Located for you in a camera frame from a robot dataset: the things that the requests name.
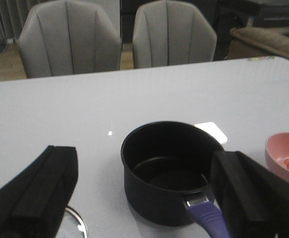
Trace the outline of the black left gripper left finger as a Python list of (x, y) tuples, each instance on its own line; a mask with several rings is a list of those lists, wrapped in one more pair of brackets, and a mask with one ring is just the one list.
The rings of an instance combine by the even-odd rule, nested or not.
[(48, 146), (0, 188), (0, 238), (54, 238), (77, 179), (76, 148)]

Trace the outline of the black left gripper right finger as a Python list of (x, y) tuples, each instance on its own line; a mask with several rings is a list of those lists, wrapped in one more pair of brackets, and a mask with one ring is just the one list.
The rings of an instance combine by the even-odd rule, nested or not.
[(241, 152), (217, 151), (211, 186), (232, 238), (289, 238), (289, 182)]

